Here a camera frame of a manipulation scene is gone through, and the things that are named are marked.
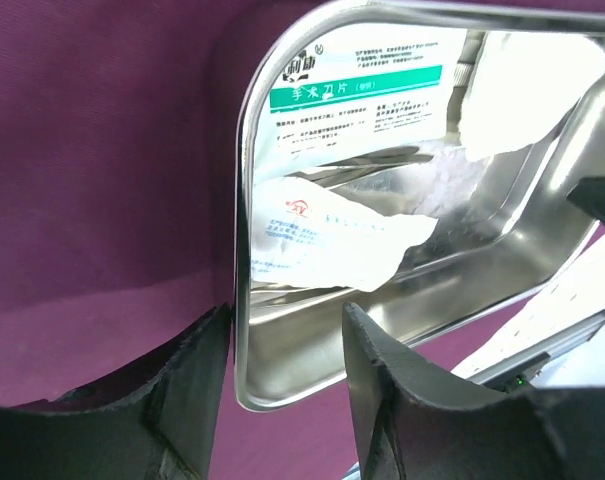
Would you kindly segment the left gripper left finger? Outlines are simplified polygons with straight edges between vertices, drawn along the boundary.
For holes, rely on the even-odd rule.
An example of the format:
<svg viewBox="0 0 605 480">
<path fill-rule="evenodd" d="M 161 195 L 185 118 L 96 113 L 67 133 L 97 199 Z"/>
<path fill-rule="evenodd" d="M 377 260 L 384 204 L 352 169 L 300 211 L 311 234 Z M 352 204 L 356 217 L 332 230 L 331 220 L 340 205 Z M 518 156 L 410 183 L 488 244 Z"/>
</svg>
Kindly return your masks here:
<svg viewBox="0 0 605 480">
<path fill-rule="evenodd" d="M 232 314 L 54 401 L 0 407 L 0 479 L 205 479 Z"/>
</svg>

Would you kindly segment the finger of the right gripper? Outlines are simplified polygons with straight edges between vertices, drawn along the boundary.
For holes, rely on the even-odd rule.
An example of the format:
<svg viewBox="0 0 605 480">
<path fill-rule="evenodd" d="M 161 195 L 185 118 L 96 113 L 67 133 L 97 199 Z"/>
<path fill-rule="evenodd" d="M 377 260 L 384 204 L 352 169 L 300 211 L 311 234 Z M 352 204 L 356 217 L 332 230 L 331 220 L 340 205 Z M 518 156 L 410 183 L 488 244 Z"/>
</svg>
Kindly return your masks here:
<svg viewBox="0 0 605 480">
<path fill-rule="evenodd" d="M 583 177 L 567 195 L 567 199 L 605 225 L 605 176 Z"/>
</svg>

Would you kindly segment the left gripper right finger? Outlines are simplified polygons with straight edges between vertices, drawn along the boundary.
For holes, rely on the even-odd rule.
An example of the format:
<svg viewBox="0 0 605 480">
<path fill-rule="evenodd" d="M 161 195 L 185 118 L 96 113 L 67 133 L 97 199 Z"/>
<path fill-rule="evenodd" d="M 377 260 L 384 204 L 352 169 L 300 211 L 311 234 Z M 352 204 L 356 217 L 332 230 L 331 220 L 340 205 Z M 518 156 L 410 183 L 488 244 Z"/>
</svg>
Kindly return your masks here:
<svg viewBox="0 0 605 480">
<path fill-rule="evenodd" d="M 459 378 L 342 310 L 364 479 L 605 479 L 605 388 L 502 393 Z"/>
</svg>

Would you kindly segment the white gauze pad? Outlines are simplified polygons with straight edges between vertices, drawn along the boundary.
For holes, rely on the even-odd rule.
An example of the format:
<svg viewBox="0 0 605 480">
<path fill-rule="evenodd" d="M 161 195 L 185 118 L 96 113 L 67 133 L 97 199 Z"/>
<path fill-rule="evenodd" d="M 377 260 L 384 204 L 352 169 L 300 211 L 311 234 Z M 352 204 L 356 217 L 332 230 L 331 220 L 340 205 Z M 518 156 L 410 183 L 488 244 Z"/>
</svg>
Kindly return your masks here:
<svg viewBox="0 0 605 480">
<path fill-rule="evenodd" d="M 605 50 L 584 35 L 487 33 L 461 104 L 466 158 L 538 142 L 604 74 Z"/>
</svg>

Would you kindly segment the steel instrument tray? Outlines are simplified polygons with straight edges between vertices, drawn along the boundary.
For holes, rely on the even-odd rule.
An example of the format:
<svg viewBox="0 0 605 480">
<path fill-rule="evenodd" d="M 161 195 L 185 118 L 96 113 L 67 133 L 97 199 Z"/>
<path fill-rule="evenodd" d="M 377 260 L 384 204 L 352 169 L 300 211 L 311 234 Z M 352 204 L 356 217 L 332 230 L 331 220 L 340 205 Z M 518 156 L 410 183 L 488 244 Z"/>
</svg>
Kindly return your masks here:
<svg viewBox="0 0 605 480">
<path fill-rule="evenodd" d="M 605 74 L 536 143 L 471 162 L 460 143 L 461 104 L 485 35 L 579 34 L 605 50 L 605 13 L 428 1 L 298 3 L 283 13 L 246 90 L 237 131 L 235 392 L 255 412 L 293 404 L 344 376 L 341 311 L 359 304 L 394 338 L 422 342 L 541 289 L 579 254 L 595 223 L 567 195 L 605 176 Z M 262 108 L 287 62 L 341 27 L 386 23 L 467 32 L 445 134 L 254 180 Z M 438 220 L 372 292 L 296 288 L 251 278 L 253 188 L 280 177 L 311 181 L 383 216 Z"/>
</svg>

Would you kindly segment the clear plastic syringe packet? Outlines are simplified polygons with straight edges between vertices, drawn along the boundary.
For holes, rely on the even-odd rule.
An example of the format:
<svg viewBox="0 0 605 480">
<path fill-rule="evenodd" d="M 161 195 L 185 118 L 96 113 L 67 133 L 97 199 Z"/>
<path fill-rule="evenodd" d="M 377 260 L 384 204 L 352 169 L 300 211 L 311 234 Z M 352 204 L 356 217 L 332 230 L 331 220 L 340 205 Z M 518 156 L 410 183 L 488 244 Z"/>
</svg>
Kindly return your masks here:
<svg viewBox="0 0 605 480">
<path fill-rule="evenodd" d="M 271 179 L 252 192 L 251 278 L 372 292 L 437 223 L 424 215 L 383 216 L 301 178 Z"/>
</svg>

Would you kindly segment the green white suture packet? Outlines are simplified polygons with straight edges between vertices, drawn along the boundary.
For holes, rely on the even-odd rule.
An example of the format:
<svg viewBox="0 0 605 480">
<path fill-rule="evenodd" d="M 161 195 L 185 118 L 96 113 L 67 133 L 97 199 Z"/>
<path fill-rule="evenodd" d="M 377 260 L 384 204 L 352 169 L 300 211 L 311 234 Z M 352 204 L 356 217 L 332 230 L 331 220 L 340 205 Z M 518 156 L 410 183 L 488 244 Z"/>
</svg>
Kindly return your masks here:
<svg viewBox="0 0 605 480">
<path fill-rule="evenodd" d="M 255 182 L 442 137 L 466 36 L 360 23 L 311 42 L 287 62 L 262 108 Z"/>
</svg>

